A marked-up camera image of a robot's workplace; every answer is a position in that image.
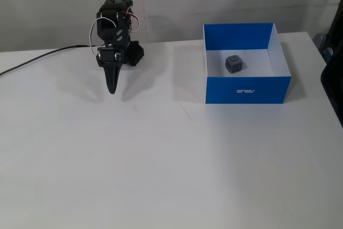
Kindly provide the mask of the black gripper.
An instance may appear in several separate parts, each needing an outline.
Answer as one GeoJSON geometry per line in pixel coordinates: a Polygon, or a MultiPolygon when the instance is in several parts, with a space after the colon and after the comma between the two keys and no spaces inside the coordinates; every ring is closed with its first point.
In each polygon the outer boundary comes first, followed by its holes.
{"type": "Polygon", "coordinates": [[[117,89],[121,66],[125,64],[124,51],[115,47],[99,47],[96,60],[99,67],[104,69],[109,93],[114,94],[117,89]]]}

